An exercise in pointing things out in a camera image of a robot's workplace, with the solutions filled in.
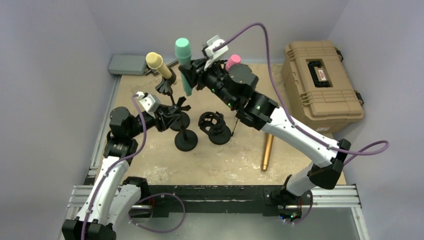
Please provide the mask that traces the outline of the teal microphone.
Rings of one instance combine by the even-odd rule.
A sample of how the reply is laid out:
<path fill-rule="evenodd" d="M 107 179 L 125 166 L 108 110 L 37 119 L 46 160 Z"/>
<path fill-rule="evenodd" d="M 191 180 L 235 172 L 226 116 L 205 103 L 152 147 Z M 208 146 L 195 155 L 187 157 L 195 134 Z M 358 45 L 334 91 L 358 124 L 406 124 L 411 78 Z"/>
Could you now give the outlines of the teal microphone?
<path fill-rule="evenodd" d="M 179 66 L 189 66 L 191 64 L 192 59 L 192 47 L 190 41 L 185 37 L 180 37 L 175 41 L 174 49 Z M 188 97 L 191 96 L 193 89 L 190 87 L 189 82 L 182 73 L 181 81 L 185 94 Z"/>

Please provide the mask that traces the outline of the clip round-base stand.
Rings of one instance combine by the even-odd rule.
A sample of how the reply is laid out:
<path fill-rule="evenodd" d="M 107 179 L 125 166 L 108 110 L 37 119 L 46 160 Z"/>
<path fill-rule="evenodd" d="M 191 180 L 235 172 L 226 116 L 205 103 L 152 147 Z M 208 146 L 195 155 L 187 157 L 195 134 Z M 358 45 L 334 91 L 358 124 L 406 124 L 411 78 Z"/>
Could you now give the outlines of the clip round-base stand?
<path fill-rule="evenodd" d="M 185 100 L 184 97 L 180 97 L 178 99 L 178 102 L 175 101 L 173 97 L 173 90 L 172 85 L 175 83 L 176 77 L 171 76 L 170 78 L 161 77 L 161 82 L 155 87 L 156 91 L 162 95 L 166 95 L 170 97 L 171 103 L 172 103 L 172 110 L 174 110 L 175 113 L 179 114 L 180 118 L 178 121 L 175 121 L 171 124 L 170 128 L 173 131 L 179 132 L 182 130 L 182 127 L 185 129 L 190 125 L 190 118 L 188 114 L 186 113 L 186 110 L 181 110 L 181 105 L 183 101 Z"/>
<path fill-rule="evenodd" d="M 182 152 L 193 150 L 198 144 L 198 136 L 192 130 L 182 127 L 174 138 L 176 148 Z"/>

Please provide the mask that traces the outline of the yellow microphone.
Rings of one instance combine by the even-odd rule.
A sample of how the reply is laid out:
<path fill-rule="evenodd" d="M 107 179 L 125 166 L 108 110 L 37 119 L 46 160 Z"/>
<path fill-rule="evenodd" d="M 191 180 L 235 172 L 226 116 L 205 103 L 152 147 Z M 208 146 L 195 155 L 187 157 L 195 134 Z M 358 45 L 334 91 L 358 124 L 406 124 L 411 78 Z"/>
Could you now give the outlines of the yellow microphone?
<path fill-rule="evenodd" d="M 160 54 L 149 52 L 145 57 L 145 61 L 150 69 L 156 70 L 165 79 L 168 80 L 172 77 L 171 70 L 166 66 Z"/>

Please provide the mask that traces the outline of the shock mount round-base stand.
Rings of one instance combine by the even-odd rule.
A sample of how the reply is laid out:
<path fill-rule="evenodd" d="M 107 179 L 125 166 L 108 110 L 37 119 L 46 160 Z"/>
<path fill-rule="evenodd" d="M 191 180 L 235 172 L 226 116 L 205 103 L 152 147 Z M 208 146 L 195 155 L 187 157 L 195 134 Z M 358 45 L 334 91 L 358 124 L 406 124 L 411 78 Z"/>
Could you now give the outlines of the shock mount round-base stand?
<path fill-rule="evenodd" d="M 198 127 L 215 145 L 224 145 L 231 139 L 231 130 L 226 125 L 224 115 L 217 111 L 206 111 L 201 114 L 198 120 Z"/>

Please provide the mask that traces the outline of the gold microphone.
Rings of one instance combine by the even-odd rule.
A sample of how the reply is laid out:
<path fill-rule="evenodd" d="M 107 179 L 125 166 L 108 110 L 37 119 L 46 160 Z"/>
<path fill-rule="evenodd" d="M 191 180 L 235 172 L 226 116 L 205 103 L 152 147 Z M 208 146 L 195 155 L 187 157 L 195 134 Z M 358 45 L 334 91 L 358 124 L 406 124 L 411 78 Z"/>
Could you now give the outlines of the gold microphone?
<path fill-rule="evenodd" d="M 271 154 L 272 154 L 273 142 L 274 142 L 274 136 L 268 133 L 266 135 L 263 156 L 262 156 L 262 163 L 261 163 L 261 171 L 263 172 L 266 172 L 268 170 Z"/>

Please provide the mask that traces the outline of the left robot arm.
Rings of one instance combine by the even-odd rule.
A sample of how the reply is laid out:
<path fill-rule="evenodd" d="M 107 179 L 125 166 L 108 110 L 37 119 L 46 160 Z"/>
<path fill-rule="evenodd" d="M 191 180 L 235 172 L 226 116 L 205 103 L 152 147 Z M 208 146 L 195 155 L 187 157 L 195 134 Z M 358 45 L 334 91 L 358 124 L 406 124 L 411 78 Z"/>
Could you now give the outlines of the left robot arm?
<path fill-rule="evenodd" d="M 63 222 L 61 232 L 65 240 L 115 240 L 117 226 L 131 217 L 131 209 L 145 205 L 143 214 L 153 214 L 155 199 L 165 193 L 151 194 L 147 180 L 142 177 L 123 176 L 128 171 L 133 158 L 144 148 L 145 142 L 138 145 L 136 137 L 156 128 L 164 132 L 181 118 L 184 96 L 172 105 L 164 105 L 155 95 L 138 92 L 131 98 L 138 115 L 134 116 L 124 107 L 114 108 L 109 114 L 110 131 L 106 137 L 103 160 L 99 175 L 95 180 L 87 200 L 73 219 Z"/>

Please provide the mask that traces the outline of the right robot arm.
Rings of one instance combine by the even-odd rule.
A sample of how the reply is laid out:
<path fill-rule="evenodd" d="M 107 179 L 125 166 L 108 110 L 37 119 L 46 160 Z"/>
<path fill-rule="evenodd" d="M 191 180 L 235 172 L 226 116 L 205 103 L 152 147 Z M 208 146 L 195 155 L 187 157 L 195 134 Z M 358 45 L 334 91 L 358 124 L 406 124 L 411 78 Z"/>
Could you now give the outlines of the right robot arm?
<path fill-rule="evenodd" d="M 350 142 L 320 134 L 256 91 L 259 77 L 248 65 L 239 63 L 226 70 L 223 64 L 218 60 L 207 66 L 207 59 L 200 58 L 178 69 L 192 88 L 208 88 L 236 112 L 241 123 L 283 140 L 311 160 L 308 167 L 286 179 L 280 191 L 282 200 L 292 204 L 315 187 L 334 189 L 346 159 L 342 151 L 350 148 Z"/>

